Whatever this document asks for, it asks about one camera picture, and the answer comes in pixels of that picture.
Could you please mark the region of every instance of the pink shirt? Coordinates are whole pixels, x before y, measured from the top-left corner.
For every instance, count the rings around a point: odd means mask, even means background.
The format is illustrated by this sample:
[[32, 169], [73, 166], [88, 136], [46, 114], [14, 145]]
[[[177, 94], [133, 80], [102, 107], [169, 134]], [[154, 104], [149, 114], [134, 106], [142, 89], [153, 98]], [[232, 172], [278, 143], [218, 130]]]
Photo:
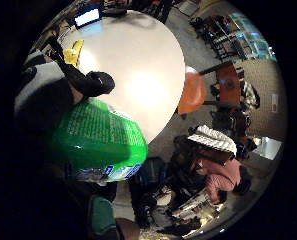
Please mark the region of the pink shirt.
[[202, 173], [207, 175], [206, 192], [213, 204], [219, 201], [218, 190], [232, 191], [240, 182], [240, 163], [236, 160], [227, 161], [225, 166], [201, 158]]

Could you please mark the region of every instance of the wooden chair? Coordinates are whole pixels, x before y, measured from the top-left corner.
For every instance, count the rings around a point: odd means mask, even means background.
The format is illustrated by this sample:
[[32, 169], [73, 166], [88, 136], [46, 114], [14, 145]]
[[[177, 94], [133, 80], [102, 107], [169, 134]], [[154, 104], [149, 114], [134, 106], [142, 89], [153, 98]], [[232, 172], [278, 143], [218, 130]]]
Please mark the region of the wooden chair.
[[186, 80], [178, 104], [178, 114], [187, 114], [198, 110], [204, 103], [207, 90], [204, 78], [194, 69], [186, 68]]

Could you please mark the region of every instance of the green bottle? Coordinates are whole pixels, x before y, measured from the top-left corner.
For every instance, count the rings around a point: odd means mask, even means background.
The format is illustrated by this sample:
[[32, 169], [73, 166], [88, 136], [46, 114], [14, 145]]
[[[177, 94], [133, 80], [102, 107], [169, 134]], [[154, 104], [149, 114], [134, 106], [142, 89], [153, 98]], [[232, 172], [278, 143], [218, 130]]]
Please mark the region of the green bottle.
[[96, 98], [63, 117], [49, 150], [50, 160], [65, 169], [67, 178], [89, 182], [130, 178], [148, 154], [138, 124]]

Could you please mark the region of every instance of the screen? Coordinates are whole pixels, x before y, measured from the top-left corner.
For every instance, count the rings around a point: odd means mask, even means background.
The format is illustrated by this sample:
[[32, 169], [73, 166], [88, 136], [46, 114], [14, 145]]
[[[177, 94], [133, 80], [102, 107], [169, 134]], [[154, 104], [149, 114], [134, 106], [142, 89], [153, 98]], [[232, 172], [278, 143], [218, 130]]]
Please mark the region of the screen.
[[75, 18], [76, 25], [82, 26], [88, 22], [94, 21], [99, 19], [99, 11], [98, 9], [93, 9], [89, 12], [86, 12], [78, 17]]

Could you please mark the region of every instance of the white table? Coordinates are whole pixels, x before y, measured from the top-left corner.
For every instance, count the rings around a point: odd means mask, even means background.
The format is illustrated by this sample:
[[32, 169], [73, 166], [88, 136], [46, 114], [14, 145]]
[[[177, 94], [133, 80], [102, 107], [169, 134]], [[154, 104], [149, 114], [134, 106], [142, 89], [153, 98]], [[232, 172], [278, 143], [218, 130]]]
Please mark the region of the white table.
[[72, 27], [63, 48], [79, 39], [84, 40], [79, 70], [107, 72], [115, 80], [115, 89], [98, 98], [130, 115], [151, 142], [173, 115], [185, 81], [184, 56], [175, 36], [158, 20], [128, 11], [120, 19]]

